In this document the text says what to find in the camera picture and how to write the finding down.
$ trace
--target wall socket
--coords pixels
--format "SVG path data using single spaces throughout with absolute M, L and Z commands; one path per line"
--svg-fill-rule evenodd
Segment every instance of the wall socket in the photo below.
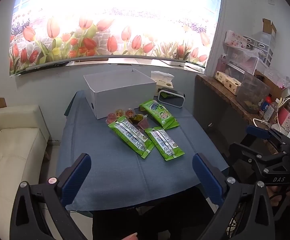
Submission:
M 271 5 L 275 5 L 275 0 L 268 0 L 268 3 Z

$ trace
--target green candy wrapper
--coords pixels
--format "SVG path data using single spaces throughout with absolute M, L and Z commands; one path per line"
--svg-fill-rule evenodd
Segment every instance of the green candy wrapper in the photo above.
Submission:
M 175 159 L 185 154 L 185 152 L 177 146 L 177 144 L 169 137 L 163 128 L 147 128 L 145 129 L 145 132 L 166 161 Z
M 173 117 L 171 113 L 156 100 L 149 100 L 139 106 L 147 110 L 147 112 L 149 112 L 165 130 L 179 126 L 179 123 L 176 121 L 175 117 Z
M 117 135 L 127 143 L 143 159 L 154 148 L 154 143 L 138 131 L 126 118 L 122 116 L 108 125 Z

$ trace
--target yellow flower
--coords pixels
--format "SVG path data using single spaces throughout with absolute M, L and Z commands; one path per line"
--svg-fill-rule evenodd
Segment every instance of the yellow flower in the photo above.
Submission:
M 58 55 L 60 54 L 60 48 L 54 48 L 54 49 L 53 49 L 53 54 L 54 54 L 55 56 L 58 56 Z

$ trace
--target cream leather sofa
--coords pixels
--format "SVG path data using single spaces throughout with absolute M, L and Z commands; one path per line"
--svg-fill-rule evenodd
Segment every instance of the cream leather sofa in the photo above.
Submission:
M 0 238 L 9 240 L 10 216 L 22 181 L 38 184 L 49 133 L 39 106 L 0 108 Z

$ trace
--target tulip print blind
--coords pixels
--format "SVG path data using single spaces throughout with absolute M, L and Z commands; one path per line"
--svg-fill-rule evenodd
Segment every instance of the tulip print blind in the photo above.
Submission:
M 9 73 L 112 55 L 204 67 L 220 5 L 221 0 L 16 0 Z

